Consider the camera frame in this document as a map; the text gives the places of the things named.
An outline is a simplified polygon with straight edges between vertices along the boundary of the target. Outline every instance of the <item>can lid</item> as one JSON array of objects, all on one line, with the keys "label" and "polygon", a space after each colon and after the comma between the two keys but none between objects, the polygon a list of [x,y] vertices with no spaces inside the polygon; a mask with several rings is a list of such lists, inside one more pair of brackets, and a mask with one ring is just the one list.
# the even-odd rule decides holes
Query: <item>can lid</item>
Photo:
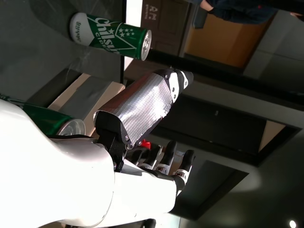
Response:
[{"label": "can lid", "polygon": [[66,122],[57,135],[74,135],[74,134],[86,134],[86,126],[85,123],[80,119],[73,119]]},{"label": "can lid", "polygon": [[151,30],[148,30],[142,42],[142,53],[141,53],[142,61],[144,61],[148,56],[148,53],[150,51],[151,41],[152,41],[152,32]]}]

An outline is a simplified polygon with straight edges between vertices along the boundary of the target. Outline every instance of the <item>chilsung cider can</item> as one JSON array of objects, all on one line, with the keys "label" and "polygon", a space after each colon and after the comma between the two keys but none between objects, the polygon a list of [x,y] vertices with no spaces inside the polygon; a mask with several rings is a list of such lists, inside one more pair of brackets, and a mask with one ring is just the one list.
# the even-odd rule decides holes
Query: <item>chilsung cider can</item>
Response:
[{"label": "chilsung cider can", "polygon": [[81,45],[145,60],[152,33],[147,29],[80,12],[71,18],[70,36]]}]

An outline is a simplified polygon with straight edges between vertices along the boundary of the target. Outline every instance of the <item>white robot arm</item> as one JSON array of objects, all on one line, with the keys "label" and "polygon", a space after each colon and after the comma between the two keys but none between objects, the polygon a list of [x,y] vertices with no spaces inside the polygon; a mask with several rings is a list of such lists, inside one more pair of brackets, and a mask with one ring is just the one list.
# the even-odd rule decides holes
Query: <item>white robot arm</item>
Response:
[{"label": "white robot arm", "polygon": [[[166,175],[174,142],[159,171],[124,157],[192,81],[191,73],[172,69],[136,81],[96,113],[99,140],[50,139],[19,107],[0,100],[1,225],[36,228],[60,221],[102,228],[169,212],[186,184],[193,151],[174,176]],[[146,205],[134,199],[145,199]]]}]

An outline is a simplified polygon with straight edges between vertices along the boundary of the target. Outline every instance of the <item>dark jacket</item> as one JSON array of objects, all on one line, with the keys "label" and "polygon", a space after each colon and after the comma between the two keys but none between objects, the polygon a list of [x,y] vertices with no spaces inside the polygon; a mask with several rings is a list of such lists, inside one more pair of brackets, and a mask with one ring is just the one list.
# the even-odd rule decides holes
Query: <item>dark jacket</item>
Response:
[{"label": "dark jacket", "polygon": [[207,2],[214,7],[209,11],[210,14],[235,23],[260,24],[277,12],[272,7],[259,5],[256,0],[207,0]]}]

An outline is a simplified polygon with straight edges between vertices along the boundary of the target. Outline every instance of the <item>green can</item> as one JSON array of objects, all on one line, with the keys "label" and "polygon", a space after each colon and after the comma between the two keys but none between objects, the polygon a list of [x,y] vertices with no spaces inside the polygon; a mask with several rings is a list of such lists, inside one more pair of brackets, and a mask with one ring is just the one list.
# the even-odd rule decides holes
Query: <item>green can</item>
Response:
[{"label": "green can", "polygon": [[24,101],[0,94],[0,99],[19,106],[45,135],[85,134],[86,127],[82,120],[54,110],[39,107]]},{"label": "green can", "polygon": [[147,58],[152,40],[150,30],[85,13],[72,17],[70,35],[78,44],[140,60]]}]

